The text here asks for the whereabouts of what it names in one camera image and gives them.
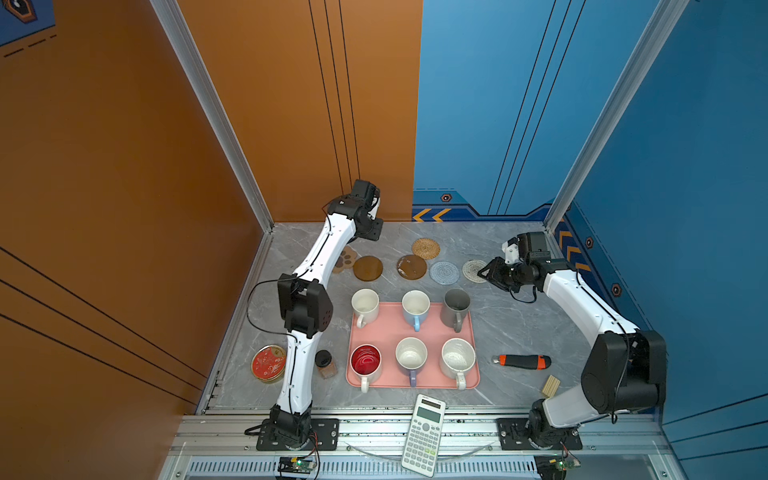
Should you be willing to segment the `cork paw print coaster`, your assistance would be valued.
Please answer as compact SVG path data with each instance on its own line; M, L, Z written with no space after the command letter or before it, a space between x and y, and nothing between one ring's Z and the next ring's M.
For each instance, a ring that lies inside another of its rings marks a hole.
M344 270L352 269L357 259L358 259L358 253L354 249L352 249L349 245L345 246L342 249L339 257L337 258L332 272L341 273Z

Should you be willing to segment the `matte brown wooden coaster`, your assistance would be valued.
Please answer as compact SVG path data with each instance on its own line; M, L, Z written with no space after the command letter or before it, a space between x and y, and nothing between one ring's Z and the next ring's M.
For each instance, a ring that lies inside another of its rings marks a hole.
M364 282L372 282L383 273L383 263L375 256L363 256L353 265L353 273L356 278Z

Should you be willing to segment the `glossy brown wooden coaster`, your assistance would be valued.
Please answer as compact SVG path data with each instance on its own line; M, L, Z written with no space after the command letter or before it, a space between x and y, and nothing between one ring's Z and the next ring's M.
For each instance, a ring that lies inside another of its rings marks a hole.
M401 257L396 264L397 273L407 280L418 280L428 271L427 262L415 254Z

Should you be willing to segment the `woven rattan coaster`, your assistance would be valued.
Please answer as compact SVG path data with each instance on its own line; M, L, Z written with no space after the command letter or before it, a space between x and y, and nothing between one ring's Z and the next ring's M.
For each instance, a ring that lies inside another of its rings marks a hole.
M440 244L430 238L419 238L412 244L412 252L424 260L432 260L439 256Z

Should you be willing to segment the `light blue rope coaster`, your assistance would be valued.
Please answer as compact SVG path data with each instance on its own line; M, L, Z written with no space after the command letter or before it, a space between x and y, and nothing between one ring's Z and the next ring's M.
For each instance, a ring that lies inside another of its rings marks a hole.
M453 285L458 282L461 271L451 262L439 261L430 267L429 275L432 280L440 285Z

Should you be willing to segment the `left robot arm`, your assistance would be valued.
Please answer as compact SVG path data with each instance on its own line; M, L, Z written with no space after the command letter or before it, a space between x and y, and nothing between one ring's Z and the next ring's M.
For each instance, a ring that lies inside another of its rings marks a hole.
M272 441L299 449L310 440L312 376L319 340L333 317L327 292L332 270L344 247L362 238L379 239L380 190L356 180L349 194L329 202L323 228L291 274L277 280L279 312L287 334L287 358L281 392L262 431Z

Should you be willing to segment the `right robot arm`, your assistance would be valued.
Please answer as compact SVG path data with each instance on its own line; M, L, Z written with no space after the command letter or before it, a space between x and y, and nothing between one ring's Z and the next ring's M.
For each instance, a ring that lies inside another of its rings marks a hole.
M666 400L663 337L641 330L595 293L563 259L508 265L497 257L478 276L514 295L531 285L555 301L591 346L580 384L534 402L521 435L539 449L557 447L582 424L661 407Z

